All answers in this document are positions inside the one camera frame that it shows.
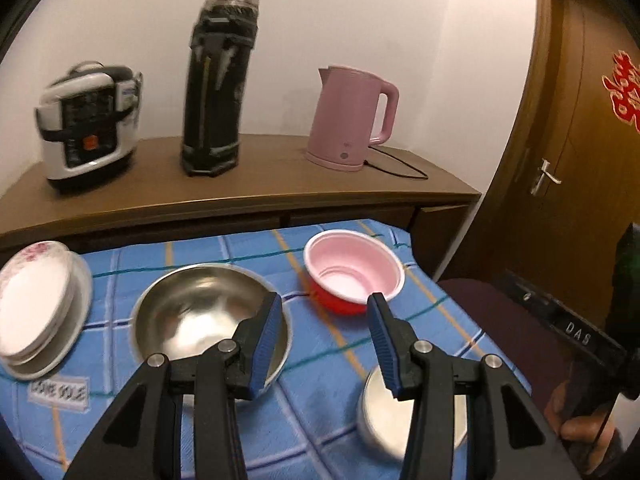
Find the person's right hand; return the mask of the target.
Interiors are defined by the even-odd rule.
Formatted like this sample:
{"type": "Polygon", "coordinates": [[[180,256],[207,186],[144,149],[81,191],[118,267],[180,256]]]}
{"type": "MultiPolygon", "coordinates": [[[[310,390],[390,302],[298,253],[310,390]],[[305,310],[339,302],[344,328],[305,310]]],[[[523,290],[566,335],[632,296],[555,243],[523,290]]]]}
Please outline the person's right hand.
{"type": "Polygon", "coordinates": [[[602,476],[623,455],[620,432],[614,422],[608,420],[601,428],[605,408],[598,408],[592,415],[564,419],[562,411],[566,399],[567,382],[561,382],[554,388],[544,408],[544,417],[548,420],[555,434],[565,441],[587,445],[590,453],[585,463],[578,465],[580,473],[586,477],[602,476]]]}

